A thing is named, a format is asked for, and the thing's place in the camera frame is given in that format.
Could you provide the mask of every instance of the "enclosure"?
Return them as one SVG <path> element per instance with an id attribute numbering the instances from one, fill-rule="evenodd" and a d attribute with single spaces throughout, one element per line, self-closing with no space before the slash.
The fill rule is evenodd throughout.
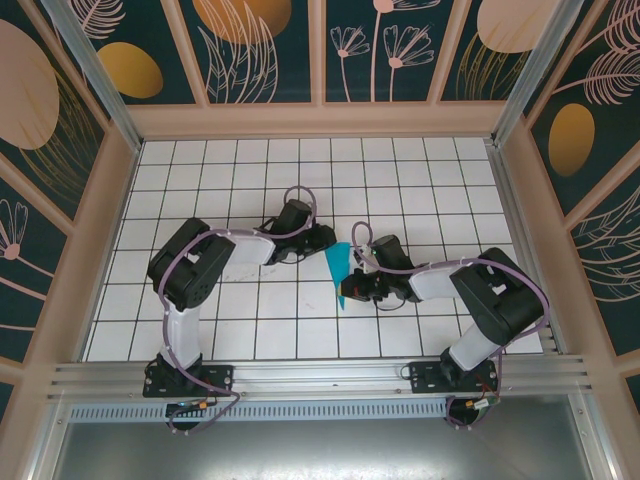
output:
<path id="1" fill-rule="evenodd" d="M 639 47 L 637 0 L 3 2 L 2 478 L 634 478 Z M 506 347 L 483 425 L 403 373 L 475 325 L 465 302 L 340 300 L 318 253 L 224 269 L 198 342 L 241 401 L 172 438 L 142 395 L 149 262 L 295 185 L 338 242 L 498 247 L 542 287 L 550 324 Z"/>

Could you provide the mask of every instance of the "teal cloth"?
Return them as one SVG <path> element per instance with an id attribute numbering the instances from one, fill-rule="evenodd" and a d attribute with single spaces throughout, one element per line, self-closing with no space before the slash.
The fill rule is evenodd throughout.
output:
<path id="1" fill-rule="evenodd" d="M 351 253 L 351 244 L 346 242 L 336 243 L 324 251 L 327 257 L 327 264 L 331 272 L 333 284 L 336 291 L 342 280 L 349 276 L 349 254 Z M 340 308 L 344 310 L 344 297 L 338 295 Z"/>

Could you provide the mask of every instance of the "white grid mat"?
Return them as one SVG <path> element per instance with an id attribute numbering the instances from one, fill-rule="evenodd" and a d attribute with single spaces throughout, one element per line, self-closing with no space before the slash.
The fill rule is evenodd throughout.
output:
<path id="1" fill-rule="evenodd" d="M 364 219 L 375 238 L 397 235 L 414 264 L 491 246 L 515 259 L 479 138 L 147 142 L 85 360 L 150 360 L 159 351 L 162 309 L 145 274 L 185 219 L 257 227 L 297 183 L 313 189 L 318 222 L 338 241 Z M 200 340 L 207 360 L 439 355 L 472 322 L 452 299 L 393 312 L 347 299 L 342 311 L 320 253 L 298 265 L 225 269 L 202 308 Z M 537 335 L 508 350 L 541 352 Z"/>

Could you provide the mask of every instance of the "mounting plate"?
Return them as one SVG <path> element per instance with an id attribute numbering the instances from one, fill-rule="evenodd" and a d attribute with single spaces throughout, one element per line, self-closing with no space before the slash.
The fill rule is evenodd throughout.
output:
<path id="1" fill-rule="evenodd" d="M 214 387 L 231 390 L 233 387 L 233 366 L 203 365 L 197 377 Z M 206 397 L 207 390 L 188 381 L 183 384 L 169 381 L 163 367 L 151 366 L 147 368 L 142 396 L 145 398 Z"/>
<path id="2" fill-rule="evenodd" d="M 491 360 L 485 360 L 467 373 L 462 377 L 460 385 L 457 387 L 452 386 L 440 371 L 440 361 L 411 362 L 407 367 L 409 368 L 409 380 L 413 393 L 480 393 L 482 392 L 482 382 L 478 381 L 476 375 L 479 375 L 484 383 L 492 389 L 498 388 L 496 366 Z"/>

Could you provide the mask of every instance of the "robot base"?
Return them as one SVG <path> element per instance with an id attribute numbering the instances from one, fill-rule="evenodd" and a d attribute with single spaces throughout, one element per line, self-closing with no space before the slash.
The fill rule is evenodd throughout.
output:
<path id="1" fill-rule="evenodd" d="M 143 397 L 184 398 L 213 396 L 213 394 L 208 394 L 206 388 L 187 380 L 162 355 L 158 354 L 155 363 L 155 366 L 149 365 L 145 368 Z M 187 369 L 187 372 L 214 387 L 225 390 L 231 390 L 233 387 L 232 365 L 203 365 L 201 356 L 199 360 Z"/>
<path id="2" fill-rule="evenodd" d="M 483 382 L 493 390 L 498 388 L 496 366 L 491 360 L 485 360 L 467 372 L 455 385 L 442 373 L 441 366 L 441 361 L 408 364 L 411 391 L 413 393 L 480 393 Z"/>

